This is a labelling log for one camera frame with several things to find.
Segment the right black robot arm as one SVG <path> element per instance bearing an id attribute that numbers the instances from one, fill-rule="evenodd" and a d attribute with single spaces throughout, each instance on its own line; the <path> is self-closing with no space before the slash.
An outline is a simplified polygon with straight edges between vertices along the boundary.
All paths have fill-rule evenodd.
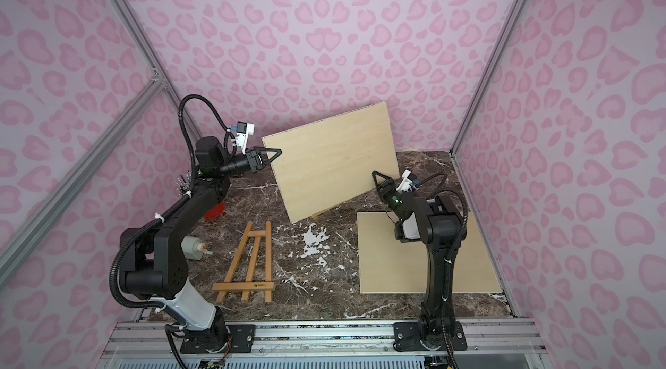
<path id="1" fill-rule="evenodd" d="M 395 238 L 399 242 L 421 242 L 426 249 L 426 290 L 416 323 L 400 323 L 395 329 L 394 348 L 398 352 L 465 350 L 465 334 L 456 318 L 453 304 L 454 262 L 468 230 L 469 207 L 456 188 L 442 182 L 427 196 L 418 188 L 419 180 L 406 172 L 400 183 L 379 170 L 370 173 L 380 200 L 396 215 Z"/>

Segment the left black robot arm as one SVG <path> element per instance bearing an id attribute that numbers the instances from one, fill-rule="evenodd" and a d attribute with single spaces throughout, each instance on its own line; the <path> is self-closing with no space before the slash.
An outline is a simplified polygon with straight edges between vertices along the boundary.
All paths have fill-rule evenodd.
<path id="1" fill-rule="evenodd" d="M 231 154 L 215 136 L 186 141 L 192 176 L 186 192 L 164 213 L 141 228 L 128 228 L 109 271 L 109 288 L 125 308 L 154 308 L 175 322 L 169 336 L 180 334 L 198 352 L 231 347 L 223 311 L 207 301 L 189 280 L 182 242 L 203 216 L 221 204 L 231 181 L 270 165 L 282 151 L 253 147 Z"/>

